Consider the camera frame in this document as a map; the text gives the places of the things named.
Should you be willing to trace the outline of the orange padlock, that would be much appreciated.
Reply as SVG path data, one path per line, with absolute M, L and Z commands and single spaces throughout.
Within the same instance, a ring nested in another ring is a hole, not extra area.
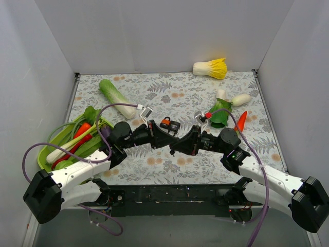
M 171 121 L 170 117 L 165 117 L 165 118 L 161 121 L 161 123 L 160 123 L 159 126 L 160 126 L 161 128 L 168 129 L 169 124 L 170 124 L 170 121 Z

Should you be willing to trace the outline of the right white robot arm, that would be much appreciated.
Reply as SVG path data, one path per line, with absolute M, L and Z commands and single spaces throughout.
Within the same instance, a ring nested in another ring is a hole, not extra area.
M 247 201 L 264 203 L 290 216 L 304 230 L 317 233 L 328 217 L 328 194 L 314 177 L 302 179 L 261 165 L 255 156 L 240 148 L 241 140 L 232 128 L 224 128 L 215 137 L 199 126 L 170 144 L 171 154 L 181 152 L 195 156 L 199 150 L 223 154 L 223 166 L 250 179 L 246 186 L 232 193 L 237 204 Z

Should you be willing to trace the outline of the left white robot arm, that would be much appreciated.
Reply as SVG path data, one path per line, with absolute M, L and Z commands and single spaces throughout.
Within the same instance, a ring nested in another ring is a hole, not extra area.
M 81 203 L 95 202 L 103 206 L 109 201 L 110 188 L 93 176 L 120 164 L 125 159 L 124 150 L 127 148 L 150 144 L 157 149 L 177 140 L 152 120 L 134 131 L 127 122 L 119 122 L 107 138 L 108 147 L 100 148 L 68 167 L 52 172 L 38 171 L 23 200 L 40 224 L 49 222 L 61 210 Z

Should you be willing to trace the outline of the black padlock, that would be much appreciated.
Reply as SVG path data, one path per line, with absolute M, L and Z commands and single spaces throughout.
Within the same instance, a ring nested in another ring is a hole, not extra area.
M 177 121 L 170 121 L 168 125 L 168 134 L 172 133 L 172 136 L 175 136 L 180 128 L 180 123 Z

